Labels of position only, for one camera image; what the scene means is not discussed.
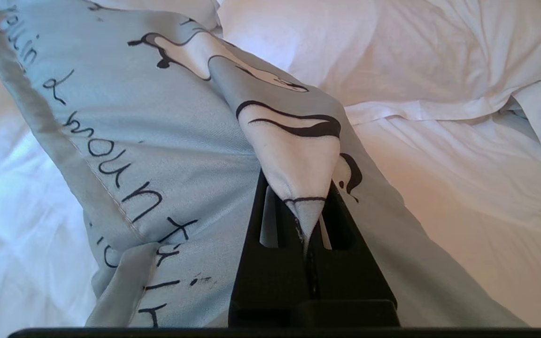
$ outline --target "pillowcase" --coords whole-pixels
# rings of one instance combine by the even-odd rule
[[[224,39],[318,86],[353,123],[491,114],[541,80],[541,2],[225,0]]]
[[[212,81],[134,46],[199,30],[177,13],[0,0],[0,78],[84,209],[92,325],[202,327],[228,304],[260,163]]]

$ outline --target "cartoon penguin print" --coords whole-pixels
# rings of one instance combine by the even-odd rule
[[[333,172],[333,181],[336,182],[340,189],[345,189],[346,193],[358,203],[358,199],[352,195],[352,190],[363,181],[363,174],[352,156],[344,153],[340,154]]]
[[[255,77],[265,83],[279,86],[294,92],[308,92],[309,90],[299,84],[281,79],[268,71],[254,68],[241,61],[223,45],[218,38],[204,28],[193,28],[193,35],[183,43],[176,43],[157,33],[147,33],[141,40],[129,41],[128,45],[137,46],[142,43],[154,47],[160,53],[162,60],[158,62],[159,68],[168,68],[171,63],[178,64],[197,75],[204,81],[210,81],[210,69],[208,63],[213,58],[225,58],[232,61],[235,67],[251,77]]]
[[[269,185],[298,218],[303,239],[309,238],[339,158],[341,124],[328,115],[293,115],[253,100],[239,105],[236,115]]]

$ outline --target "white pillow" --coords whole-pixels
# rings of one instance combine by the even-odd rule
[[[93,2],[109,8],[171,11],[190,17],[209,30],[217,26],[216,0],[93,0]]]
[[[353,123],[491,114],[541,80],[538,0],[224,0],[224,39],[318,86]]]

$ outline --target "bed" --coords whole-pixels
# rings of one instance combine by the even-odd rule
[[[352,121],[434,242],[541,327],[541,145],[529,122]],[[0,337],[84,325],[96,270],[81,206],[0,82]]]

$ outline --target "white duvet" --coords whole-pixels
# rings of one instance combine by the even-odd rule
[[[355,126],[429,237],[489,295],[541,327],[541,146],[515,115]]]

